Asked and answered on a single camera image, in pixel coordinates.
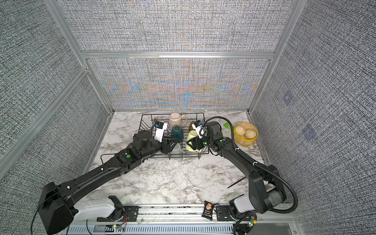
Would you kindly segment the dark green ceramic mug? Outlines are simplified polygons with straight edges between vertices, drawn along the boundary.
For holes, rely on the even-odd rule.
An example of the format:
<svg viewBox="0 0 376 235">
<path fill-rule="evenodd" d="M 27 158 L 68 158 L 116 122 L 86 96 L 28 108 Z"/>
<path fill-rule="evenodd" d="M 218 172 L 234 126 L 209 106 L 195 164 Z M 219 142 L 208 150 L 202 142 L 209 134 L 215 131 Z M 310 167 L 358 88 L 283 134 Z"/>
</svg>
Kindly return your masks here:
<svg viewBox="0 0 376 235">
<path fill-rule="evenodd" d="M 184 140 L 184 131 L 180 125 L 173 126 L 171 130 L 171 137 L 175 138 L 178 143 L 181 143 Z"/>
</svg>

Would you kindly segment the amber glass cup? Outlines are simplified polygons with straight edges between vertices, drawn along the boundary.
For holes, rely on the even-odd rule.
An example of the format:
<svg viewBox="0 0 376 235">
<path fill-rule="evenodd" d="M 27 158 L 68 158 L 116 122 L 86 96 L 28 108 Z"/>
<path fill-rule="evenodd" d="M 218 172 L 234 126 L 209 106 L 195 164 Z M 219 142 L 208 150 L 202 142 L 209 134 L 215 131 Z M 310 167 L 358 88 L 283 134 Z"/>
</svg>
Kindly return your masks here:
<svg viewBox="0 0 376 235">
<path fill-rule="evenodd" d="M 189 125 L 189 132 L 195 131 L 195 127 L 196 127 L 195 121 L 192 121 Z"/>
</svg>

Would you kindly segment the light green ceramic mug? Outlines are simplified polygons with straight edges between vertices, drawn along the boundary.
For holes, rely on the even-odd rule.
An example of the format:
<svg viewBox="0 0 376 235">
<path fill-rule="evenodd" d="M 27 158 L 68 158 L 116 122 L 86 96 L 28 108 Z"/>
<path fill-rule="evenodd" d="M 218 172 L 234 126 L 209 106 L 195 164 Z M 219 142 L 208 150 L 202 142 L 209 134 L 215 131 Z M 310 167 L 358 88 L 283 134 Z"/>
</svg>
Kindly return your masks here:
<svg viewBox="0 0 376 235">
<path fill-rule="evenodd" d="M 187 141 L 186 141 L 186 150 L 189 152 L 198 152 L 201 153 L 203 149 L 193 149 L 193 144 L 194 141 L 198 140 L 198 133 L 195 130 L 192 130 L 189 132 L 187 136 Z"/>
</svg>

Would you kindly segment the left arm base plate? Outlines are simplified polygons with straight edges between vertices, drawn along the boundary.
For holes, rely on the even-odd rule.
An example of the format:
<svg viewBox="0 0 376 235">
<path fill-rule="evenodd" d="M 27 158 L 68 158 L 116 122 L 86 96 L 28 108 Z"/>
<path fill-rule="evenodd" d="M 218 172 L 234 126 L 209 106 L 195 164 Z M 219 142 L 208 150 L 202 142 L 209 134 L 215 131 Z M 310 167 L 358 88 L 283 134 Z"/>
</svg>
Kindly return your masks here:
<svg viewBox="0 0 376 235">
<path fill-rule="evenodd" d="M 123 212 L 120 214 L 120 218 L 112 219 L 111 217 L 98 217 L 97 222 L 136 222 L 139 214 L 139 206 L 123 206 Z"/>
</svg>

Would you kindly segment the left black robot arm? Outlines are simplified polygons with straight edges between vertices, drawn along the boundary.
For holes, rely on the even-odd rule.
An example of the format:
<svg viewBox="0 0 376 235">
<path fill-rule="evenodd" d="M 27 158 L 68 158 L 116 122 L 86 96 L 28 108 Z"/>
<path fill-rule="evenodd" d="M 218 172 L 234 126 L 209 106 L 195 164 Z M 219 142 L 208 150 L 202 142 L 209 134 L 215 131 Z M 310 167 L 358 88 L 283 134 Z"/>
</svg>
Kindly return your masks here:
<svg viewBox="0 0 376 235">
<path fill-rule="evenodd" d="M 42 219 L 48 235 L 57 234 L 67 228 L 79 214 L 75 204 L 80 199 L 108 181 L 140 166 L 157 152 L 170 153 L 176 144 L 176 138 L 163 136 L 158 141 L 151 131 L 141 131 L 133 136 L 133 142 L 125 149 L 115 153 L 97 168 L 59 185 L 54 182 L 46 184 L 35 214 Z"/>
</svg>

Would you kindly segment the black wire dish rack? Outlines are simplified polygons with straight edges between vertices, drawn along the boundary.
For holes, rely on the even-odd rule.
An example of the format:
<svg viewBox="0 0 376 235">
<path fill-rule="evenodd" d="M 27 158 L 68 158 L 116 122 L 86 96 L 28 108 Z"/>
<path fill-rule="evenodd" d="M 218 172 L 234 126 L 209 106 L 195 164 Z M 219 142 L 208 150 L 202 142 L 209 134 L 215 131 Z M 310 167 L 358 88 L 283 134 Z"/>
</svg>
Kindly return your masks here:
<svg viewBox="0 0 376 235">
<path fill-rule="evenodd" d="M 207 147 L 197 151 L 189 151 L 186 148 L 186 141 L 188 140 L 189 128 L 192 122 L 205 120 L 205 114 L 203 112 L 199 113 L 181 113 L 182 116 L 182 126 L 177 128 L 175 131 L 170 125 L 169 117 L 170 114 L 143 114 L 141 116 L 141 121 L 139 125 L 139 131 L 148 131 L 151 130 L 152 134 L 155 135 L 157 130 L 156 124 L 161 122 L 167 124 L 166 130 L 164 130 L 163 142 L 167 143 L 167 147 L 174 147 L 170 153 L 162 153 L 157 151 L 151 158 L 201 158 L 203 155 L 209 154 Z"/>
</svg>

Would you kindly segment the white grey ceramic mug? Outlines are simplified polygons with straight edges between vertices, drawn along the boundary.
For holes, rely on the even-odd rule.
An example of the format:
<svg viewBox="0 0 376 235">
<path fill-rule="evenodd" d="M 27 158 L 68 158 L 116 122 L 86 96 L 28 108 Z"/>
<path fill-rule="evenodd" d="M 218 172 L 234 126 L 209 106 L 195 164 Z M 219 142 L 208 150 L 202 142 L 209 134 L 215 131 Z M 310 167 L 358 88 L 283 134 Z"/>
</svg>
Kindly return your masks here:
<svg viewBox="0 0 376 235">
<path fill-rule="evenodd" d="M 174 148 L 171 151 L 171 154 L 172 155 L 181 155 L 183 153 L 184 153 L 184 151 L 182 150 L 180 144 L 176 143 L 176 145 L 174 146 Z"/>
</svg>

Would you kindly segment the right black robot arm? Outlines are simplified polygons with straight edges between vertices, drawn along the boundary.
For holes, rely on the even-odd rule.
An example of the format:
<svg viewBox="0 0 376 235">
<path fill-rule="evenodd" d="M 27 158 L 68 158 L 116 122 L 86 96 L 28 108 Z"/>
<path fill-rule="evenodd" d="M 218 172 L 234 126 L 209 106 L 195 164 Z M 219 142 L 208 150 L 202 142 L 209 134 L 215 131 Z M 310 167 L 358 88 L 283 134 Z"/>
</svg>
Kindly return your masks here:
<svg viewBox="0 0 376 235">
<path fill-rule="evenodd" d="M 193 150 L 207 147 L 221 157 L 234 164 L 248 179 L 248 194 L 230 201 L 230 211 L 234 218 L 246 212 L 267 211 L 276 213 L 291 213 L 298 206 L 294 189 L 280 177 L 276 167 L 266 166 L 241 150 L 235 143 L 233 125 L 231 137 L 224 137 L 222 127 L 216 121 L 203 123 L 198 136 L 187 141 L 187 146 Z"/>
</svg>

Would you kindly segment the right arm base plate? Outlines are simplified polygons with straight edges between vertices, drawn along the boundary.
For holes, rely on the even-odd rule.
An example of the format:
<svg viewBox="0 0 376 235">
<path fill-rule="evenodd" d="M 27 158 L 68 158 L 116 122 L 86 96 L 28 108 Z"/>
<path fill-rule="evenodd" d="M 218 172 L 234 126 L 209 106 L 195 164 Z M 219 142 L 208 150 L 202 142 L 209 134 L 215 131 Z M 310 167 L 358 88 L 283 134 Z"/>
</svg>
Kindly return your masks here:
<svg viewBox="0 0 376 235">
<path fill-rule="evenodd" d="M 231 215 L 229 205 L 217 205 L 215 207 L 215 213 L 216 213 L 217 221 L 220 221 L 220 222 L 235 221 L 235 219 Z"/>
</svg>

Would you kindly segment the pink ceramic mug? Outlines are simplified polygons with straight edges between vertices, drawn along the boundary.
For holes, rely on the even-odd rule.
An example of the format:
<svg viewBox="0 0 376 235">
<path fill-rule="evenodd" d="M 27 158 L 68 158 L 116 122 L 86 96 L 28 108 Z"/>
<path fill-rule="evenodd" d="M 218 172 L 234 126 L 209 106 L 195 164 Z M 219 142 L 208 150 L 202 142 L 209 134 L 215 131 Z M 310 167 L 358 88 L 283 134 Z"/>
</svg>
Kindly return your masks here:
<svg viewBox="0 0 376 235">
<path fill-rule="evenodd" d="M 174 126 L 183 126 L 187 123 L 187 117 L 185 115 L 181 115 L 179 113 L 172 113 L 169 115 L 169 121 L 168 121 L 170 127 Z"/>
</svg>

